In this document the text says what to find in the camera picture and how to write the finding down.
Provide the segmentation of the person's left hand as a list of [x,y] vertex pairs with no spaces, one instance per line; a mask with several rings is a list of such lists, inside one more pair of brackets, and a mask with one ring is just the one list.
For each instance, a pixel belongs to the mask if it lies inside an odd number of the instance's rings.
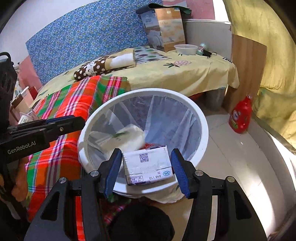
[[17,202],[22,202],[28,194],[28,182],[26,164],[29,162],[28,157],[19,159],[18,167],[15,172],[15,185],[11,191],[11,195],[15,197]]

